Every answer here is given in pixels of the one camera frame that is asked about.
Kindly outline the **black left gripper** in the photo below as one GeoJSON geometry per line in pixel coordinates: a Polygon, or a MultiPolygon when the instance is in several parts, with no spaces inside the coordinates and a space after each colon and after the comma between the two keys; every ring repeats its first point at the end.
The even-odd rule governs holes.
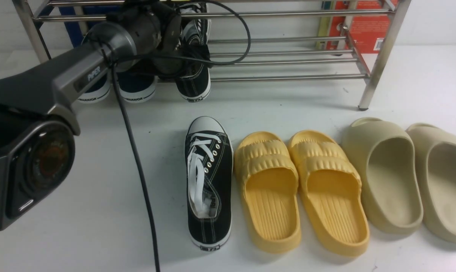
{"type": "Polygon", "coordinates": [[[177,78],[194,66],[192,51],[181,45],[181,13],[159,0],[126,0],[106,21],[121,27],[118,36],[130,52],[116,52],[117,71],[177,78]]]}

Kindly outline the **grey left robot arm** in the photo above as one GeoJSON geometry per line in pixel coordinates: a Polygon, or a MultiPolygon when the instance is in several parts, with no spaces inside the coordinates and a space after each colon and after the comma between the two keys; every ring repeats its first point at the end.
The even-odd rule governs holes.
{"type": "Polygon", "coordinates": [[[129,0],[83,43],[27,71],[0,79],[0,231],[66,179],[81,133],[72,104],[118,68],[149,58],[151,72],[181,76],[207,60],[201,42],[181,40],[181,13],[157,0],[129,0]]]}

